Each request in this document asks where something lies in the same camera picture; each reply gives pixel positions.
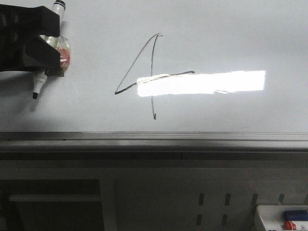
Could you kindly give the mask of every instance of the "white shelf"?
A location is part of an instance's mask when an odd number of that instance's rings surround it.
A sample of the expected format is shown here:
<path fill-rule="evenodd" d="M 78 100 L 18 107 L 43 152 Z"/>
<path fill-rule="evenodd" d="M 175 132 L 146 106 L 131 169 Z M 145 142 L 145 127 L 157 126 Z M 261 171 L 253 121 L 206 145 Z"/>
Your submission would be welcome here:
<path fill-rule="evenodd" d="M 308 205 L 259 205 L 255 216 L 257 231 L 283 230 L 283 212 L 287 210 L 308 210 Z"/>

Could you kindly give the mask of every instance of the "metal ledge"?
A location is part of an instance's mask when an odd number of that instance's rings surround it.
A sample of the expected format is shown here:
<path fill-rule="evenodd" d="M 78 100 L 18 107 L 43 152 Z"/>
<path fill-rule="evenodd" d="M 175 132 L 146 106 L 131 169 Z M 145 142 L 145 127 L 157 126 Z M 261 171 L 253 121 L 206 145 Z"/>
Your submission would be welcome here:
<path fill-rule="evenodd" d="M 308 133 L 2 132 L 1 152 L 308 150 Z"/>

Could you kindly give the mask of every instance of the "blue eraser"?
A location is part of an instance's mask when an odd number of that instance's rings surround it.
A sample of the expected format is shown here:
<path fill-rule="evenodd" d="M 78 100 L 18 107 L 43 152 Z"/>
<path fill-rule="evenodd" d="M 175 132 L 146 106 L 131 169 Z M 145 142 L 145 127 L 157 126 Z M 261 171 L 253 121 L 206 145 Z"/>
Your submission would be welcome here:
<path fill-rule="evenodd" d="M 308 220 L 307 210 L 285 211 L 283 213 L 285 220 Z"/>

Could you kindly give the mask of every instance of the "whiteboard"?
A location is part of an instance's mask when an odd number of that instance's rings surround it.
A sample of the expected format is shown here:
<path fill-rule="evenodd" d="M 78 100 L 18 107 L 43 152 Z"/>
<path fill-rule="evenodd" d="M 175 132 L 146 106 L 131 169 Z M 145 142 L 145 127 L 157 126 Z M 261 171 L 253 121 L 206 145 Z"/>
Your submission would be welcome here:
<path fill-rule="evenodd" d="M 52 7 L 52 0 L 2 0 Z M 32 100 L 31 73 L 0 73 L 0 131 L 308 131 L 308 1 L 66 0 L 72 63 Z M 266 71 L 263 90 L 114 95 L 145 42 L 153 73 Z M 151 74 L 152 45 L 123 87 Z"/>

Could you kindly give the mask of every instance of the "marker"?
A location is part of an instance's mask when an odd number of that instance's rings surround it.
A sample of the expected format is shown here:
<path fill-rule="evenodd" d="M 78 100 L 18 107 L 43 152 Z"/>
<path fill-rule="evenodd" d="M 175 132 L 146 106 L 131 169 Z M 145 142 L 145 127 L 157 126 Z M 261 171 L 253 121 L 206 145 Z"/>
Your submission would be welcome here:
<path fill-rule="evenodd" d="M 284 230 L 308 231 L 308 221 L 288 220 L 283 225 Z"/>
<path fill-rule="evenodd" d="M 60 27 L 61 27 L 65 12 L 65 2 L 62 0 L 56 0 L 53 4 L 52 11 L 60 16 Z M 45 37 L 45 41 L 52 47 L 55 47 L 57 45 L 58 39 L 55 37 Z M 45 69 L 40 69 L 34 73 L 34 78 L 33 78 L 34 88 L 32 95 L 33 99 L 38 98 L 41 88 L 47 81 L 47 75 L 45 74 L 45 71 L 46 71 Z"/>
<path fill-rule="evenodd" d="M 307 220 L 308 221 L 308 211 L 307 210 L 295 210 L 295 211 L 285 211 L 283 213 L 285 220 Z"/>

